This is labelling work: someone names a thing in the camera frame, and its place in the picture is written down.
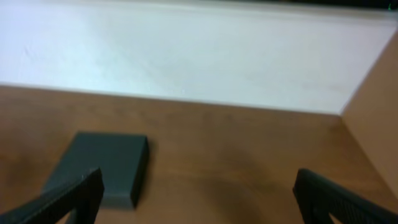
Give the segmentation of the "dark green gift box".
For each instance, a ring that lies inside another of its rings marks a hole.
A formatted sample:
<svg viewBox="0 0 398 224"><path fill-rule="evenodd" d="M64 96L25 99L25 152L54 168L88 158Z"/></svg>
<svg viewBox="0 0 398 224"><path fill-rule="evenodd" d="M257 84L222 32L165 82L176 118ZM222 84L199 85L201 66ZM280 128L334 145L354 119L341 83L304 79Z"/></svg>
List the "dark green gift box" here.
<svg viewBox="0 0 398 224"><path fill-rule="evenodd" d="M84 133L75 135L42 191L101 169L106 208L136 208L149 161L147 136L141 134Z"/></svg>

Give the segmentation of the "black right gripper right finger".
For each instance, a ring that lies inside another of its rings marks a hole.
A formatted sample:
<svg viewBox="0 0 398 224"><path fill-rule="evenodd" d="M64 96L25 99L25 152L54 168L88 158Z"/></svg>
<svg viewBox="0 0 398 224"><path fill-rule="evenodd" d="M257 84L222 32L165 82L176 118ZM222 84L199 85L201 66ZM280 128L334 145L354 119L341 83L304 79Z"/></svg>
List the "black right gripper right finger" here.
<svg viewBox="0 0 398 224"><path fill-rule="evenodd" d="M297 172L293 192L305 223L390 224L397 214L308 169Z"/></svg>

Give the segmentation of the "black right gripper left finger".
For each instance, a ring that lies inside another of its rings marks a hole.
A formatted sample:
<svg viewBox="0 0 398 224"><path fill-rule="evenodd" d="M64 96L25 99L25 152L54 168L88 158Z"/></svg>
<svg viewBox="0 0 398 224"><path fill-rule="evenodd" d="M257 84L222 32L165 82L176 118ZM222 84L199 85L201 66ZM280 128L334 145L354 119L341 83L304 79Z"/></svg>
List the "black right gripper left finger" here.
<svg viewBox="0 0 398 224"><path fill-rule="evenodd" d="M103 194L101 169L93 169L18 208L3 213L1 223L57 223L68 215L67 223L94 224Z"/></svg>

